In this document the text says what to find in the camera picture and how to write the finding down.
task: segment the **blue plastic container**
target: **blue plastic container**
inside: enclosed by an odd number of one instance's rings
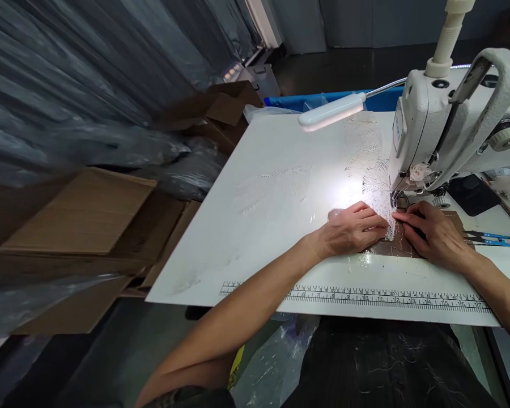
[[[368,111],[373,112],[394,112],[397,107],[398,97],[402,95],[404,86],[394,87],[378,95],[370,97],[365,102]],[[292,109],[293,111],[302,112],[304,103],[310,100],[318,100],[324,95],[328,102],[340,99],[344,96],[351,95],[354,92],[368,92],[371,90],[346,91],[346,92],[329,92],[318,93],[315,95],[295,95],[265,98],[266,106],[274,106],[278,108]]]

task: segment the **white table top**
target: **white table top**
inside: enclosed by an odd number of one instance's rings
[[[374,113],[389,151],[394,112]],[[344,129],[339,122],[304,133],[297,115],[258,118],[245,132],[197,215],[155,282],[147,301],[213,306],[226,281],[242,282],[326,222],[332,208],[357,201],[343,179]],[[466,230],[510,235],[500,207],[469,217]],[[510,277],[510,248],[477,246]],[[452,292],[477,296],[461,276],[426,260],[355,254],[313,268],[300,287]],[[490,313],[285,300],[278,311],[321,315],[498,325]]]

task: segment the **hand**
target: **hand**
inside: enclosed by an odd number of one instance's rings
[[[382,239],[389,224],[359,201],[345,210],[332,210],[329,221],[312,232],[312,248],[324,260],[335,255],[361,252]]]
[[[457,232],[444,213],[426,201],[411,205],[406,213],[394,212],[404,224],[404,236],[428,260],[459,274],[466,274],[483,258]],[[425,238],[414,229],[419,228]]]

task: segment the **thread snips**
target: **thread snips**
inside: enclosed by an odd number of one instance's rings
[[[474,235],[473,237],[466,237],[465,240],[467,241],[481,243],[481,245],[491,245],[494,247],[510,247],[510,236],[479,231],[465,232],[469,235]]]

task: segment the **open cardboard box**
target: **open cardboard box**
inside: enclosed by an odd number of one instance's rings
[[[201,205],[198,201],[178,201],[178,203],[182,204],[183,210],[177,217],[176,224],[162,247],[159,258],[154,265],[135,271],[136,277],[143,276],[139,286],[129,287],[135,278],[132,276],[99,283],[68,297],[18,327],[12,334],[90,333],[117,298],[145,298]]]
[[[213,85],[206,93],[184,100],[155,121],[153,128],[182,130],[189,136],[206,136],[230,156],[248,126],[244,107],[264,105],[249,81]]]
[[[0,276],[120,276],[68,297],[14,334],[88,332],[140,270],[160,261],[186,203],[155,185],[85,168],[26,188],[0,186]]]

